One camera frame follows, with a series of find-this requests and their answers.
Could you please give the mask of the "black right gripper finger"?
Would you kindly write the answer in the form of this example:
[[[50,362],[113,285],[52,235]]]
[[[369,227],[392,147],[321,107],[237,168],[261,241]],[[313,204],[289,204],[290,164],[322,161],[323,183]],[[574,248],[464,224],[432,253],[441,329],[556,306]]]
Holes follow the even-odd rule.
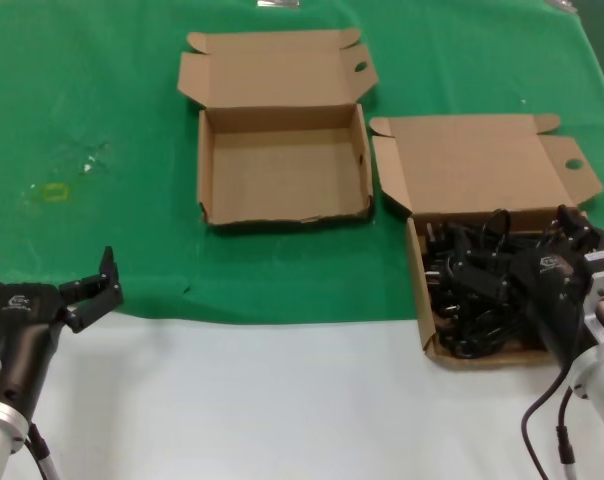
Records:
[[[509,270],[514,255],[474,248],[465,232],[453,233],[451,280],[460,288],[496,303],[509,299]]]
[[[551,232],[541,244],[543,258],[579,260],[583,256],[604,250],[604,230],[593,225],[579,211],[560,205]]]

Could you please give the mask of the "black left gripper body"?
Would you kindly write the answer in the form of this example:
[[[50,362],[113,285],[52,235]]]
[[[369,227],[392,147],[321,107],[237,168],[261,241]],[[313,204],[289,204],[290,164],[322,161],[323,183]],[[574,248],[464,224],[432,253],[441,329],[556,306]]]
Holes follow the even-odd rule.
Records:
[[[0,283],[0,403],[33,418],[66,307],[57,288]]]

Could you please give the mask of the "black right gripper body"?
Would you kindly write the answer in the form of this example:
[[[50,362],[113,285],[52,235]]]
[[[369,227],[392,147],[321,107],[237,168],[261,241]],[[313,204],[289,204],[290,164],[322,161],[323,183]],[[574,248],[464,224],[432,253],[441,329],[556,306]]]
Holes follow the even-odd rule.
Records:
[[[585,256],[567,247],[526,249],[515,255],[510,275],[525,318],[559,366],[568,368],[578,355],[590,281]]]

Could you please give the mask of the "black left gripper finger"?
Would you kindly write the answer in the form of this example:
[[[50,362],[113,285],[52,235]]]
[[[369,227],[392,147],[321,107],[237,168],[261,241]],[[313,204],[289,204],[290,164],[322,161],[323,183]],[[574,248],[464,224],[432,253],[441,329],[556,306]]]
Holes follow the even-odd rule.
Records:
[[[74,333],[114,311],[124,299],[112,247],[105,247],[97,274],[61,284],[58,292],[68,307],[65,323]]]

